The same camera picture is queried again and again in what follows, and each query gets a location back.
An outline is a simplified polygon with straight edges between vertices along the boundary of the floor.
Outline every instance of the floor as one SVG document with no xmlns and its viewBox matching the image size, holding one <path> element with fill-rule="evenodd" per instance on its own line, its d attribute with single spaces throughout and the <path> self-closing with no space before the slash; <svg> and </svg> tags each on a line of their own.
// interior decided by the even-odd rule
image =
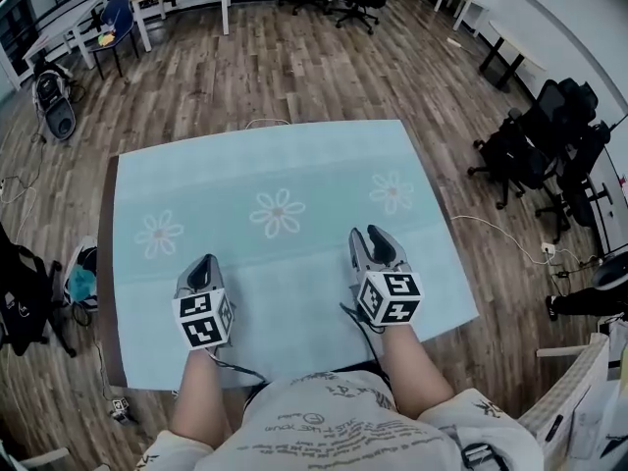
<svg viewBox="0 0 628 471">
<path fill-rule="evenodd" d="M 141 52 L 136 60 L 126 44 L 124 78 L 104 55 L 104 81 L 78 55 L 63 61 L 86 91 L 76 109 L 78 128 L 69 142 L 43 147 L 37 197 L 20 243 L 48 261 L 66 263 L 83 236 L 95 236 L 109 156 L 242 130 L 259 118 L 292 123 L 384 118 L 401 119 L 418 141 L 449 216 L 495 223 L 543 259 L 540 244 L 552 239 L 552 222 L 540 222 L 533 212 L 547 199 L 530 191 L 498 211 L 497 187 L 485 177 L 466 176 L 469 166 L 481 162 L 472 141 L 495 131 L 510 107 L 525 109 L 528 102 L 518 87 L 505 95 L 478 75 L 488 49 L 466 30 L 452 32 L 451 16 L 435 14 L 427 1 L 390 0 L 374 36 L 360 24 L 336 29 L 331 17 L 314 10 L 293 17 L 288 6 L 271 2 L 233 5 L 229 36 L 220 34 L 220 19 L 218 9 L 169 16 L 151 32 L 152 52 Z M 446 43 L 448 36 L 463 48 Z M 26 88 L 0 112 L 0 133 L 6 134 L 0 176 L 35 177 L 39 148 L 29 138 L 36 125 Z M 9 188 L 5 200 L 17 191 L 16 185 Z M 11 238 L 33 196 L 30 191 L 3 206 L 0 220 Z M 452 234 L 480 317 L 426 347 L 457 390 L 476 387 L 518 416 L 567 367 L 560 360 L 537 360 L 535 349 L 585 343 L 594 322 L 551 323 L 544 298 L 555 289 L 547 267 L 532 264 L 500 232 L 459 219 L 452 222 Z M 590 233 L 579 228 L 566 233 L 561 246 L 580 258 L 594 252 Z M 576 267 L 568 256 L 556 261 Z M 573 275 L 572 287 L 581 288 L 590 276 L 590 271 Z M 559 283 L 566 290 L 565 280 Z M 67 446 L 72 455 L 58 469 L 88 470 L 102 463 L 132 469 L 166 426 L 173 406 L 169 392 L 128 390 L 140 424 L 126 428 L 108 417 L 97 321 L 95 316 L 89 328 L 68 321 L 67 335 L 79 351 L 75 359 L 54 340 L 32 345 L 20 358 L 8 347 L 0 351 L 0 433 L 9 432 L 29 455 Z M 229 392 L 228 398 L 236 426 L 241 393 Z"/>
</svg>

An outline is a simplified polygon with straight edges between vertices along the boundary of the forearm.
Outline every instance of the forearm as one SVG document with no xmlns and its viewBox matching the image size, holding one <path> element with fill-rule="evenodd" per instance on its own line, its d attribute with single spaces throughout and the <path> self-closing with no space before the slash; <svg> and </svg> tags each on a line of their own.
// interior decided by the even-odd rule
<svg viewBox="0 0 628 471">
<path fill-rule="evenodd" d="M 453 389 L 432 362 L 409 325 L 384 331 L 383 367 L 391 379 L 399 413 L 416 419 L 428 408 L 453 398 Z"/>
<path fill-rule="evenodd" d="M 225 410 L 218 366 L 204 349 L 187 357 L 170 431 L 217 448 L 225 438 Z"/>
</svg>

